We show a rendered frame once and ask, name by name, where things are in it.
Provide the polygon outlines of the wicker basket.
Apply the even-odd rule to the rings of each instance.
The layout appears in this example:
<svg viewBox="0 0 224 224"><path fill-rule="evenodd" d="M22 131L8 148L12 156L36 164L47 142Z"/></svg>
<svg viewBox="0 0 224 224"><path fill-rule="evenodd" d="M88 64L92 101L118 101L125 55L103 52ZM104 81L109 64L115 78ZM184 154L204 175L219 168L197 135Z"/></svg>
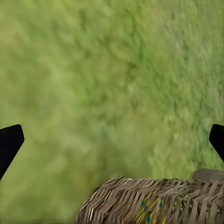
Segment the wicker basket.
<svg viewBox="0 0 224 224"><path fill-rule="evenodd" d="M152 213L148 224L157 216L155 224L224 224L222 179L189 181L121 176L112 177L99 187L95 193L97 187L93 188L91 195L82 202L74 224L139 224L145 211L140 224L146 224ZM162 200L163 205L158 210ZM205 213L209 213L208 219Z"/></svg>

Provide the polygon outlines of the easter egg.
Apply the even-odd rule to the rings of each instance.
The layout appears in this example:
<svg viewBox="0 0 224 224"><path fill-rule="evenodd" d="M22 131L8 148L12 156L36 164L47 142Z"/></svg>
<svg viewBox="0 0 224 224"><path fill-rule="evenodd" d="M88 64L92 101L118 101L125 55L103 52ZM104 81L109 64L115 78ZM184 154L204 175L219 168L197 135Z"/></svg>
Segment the easter egg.
<svg viewBox="0 0 224 224"><path fill-rule="evenodd" d="M149 201L147 202L146 207L149 205L150 200L151 200L151 199L149 199ZM140 209L141 209L141 207L144 205L145 201L146 201L146 198L143 200L143 202L142 202L142 204L141 204L141 206L140 206ZM160 208L162 207L163 202L164 202L164 200L161 201L158 210L160 210ZM157 212L158 212L158 210L157 210ZM139 224L140 224L140 222L143 220L143 218L144 218L144 216L145 216L145 213L146 213L146 211L142 214L142 217L141 217L141 219L140 219L140 221L139 221ZM149 223L149 221L150 221L151 218L152 218L152 215L153 215L153 213L147 218L147 220L146 220L146 224ZM156 223L157 218L158 218L158 216L155 218L155 220L152 222L152 224L155 224L155 223Z"/></svg>

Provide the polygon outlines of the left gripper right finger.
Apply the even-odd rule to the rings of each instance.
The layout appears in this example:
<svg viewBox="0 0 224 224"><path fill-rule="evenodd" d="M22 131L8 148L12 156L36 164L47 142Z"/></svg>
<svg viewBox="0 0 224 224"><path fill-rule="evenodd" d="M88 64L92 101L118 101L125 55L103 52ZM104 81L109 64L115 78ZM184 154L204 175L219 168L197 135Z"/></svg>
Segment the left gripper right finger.
<svg viewBox="0 0 224 224"><path fill-rule="evenodd" d="M210 132L209 140L224 162L224 126L214 124Z"/></svg>

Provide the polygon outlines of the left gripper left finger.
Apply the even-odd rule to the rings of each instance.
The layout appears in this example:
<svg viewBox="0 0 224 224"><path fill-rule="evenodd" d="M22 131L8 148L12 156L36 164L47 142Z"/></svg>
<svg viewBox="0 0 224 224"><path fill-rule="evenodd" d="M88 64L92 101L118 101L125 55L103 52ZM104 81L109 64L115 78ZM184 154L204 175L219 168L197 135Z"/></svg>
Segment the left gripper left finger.
<svg viewBox="0 0 224 224"><path fill-rule="evenodd" d="M0 129L0 180L24 142L20 124Z"/></svg>

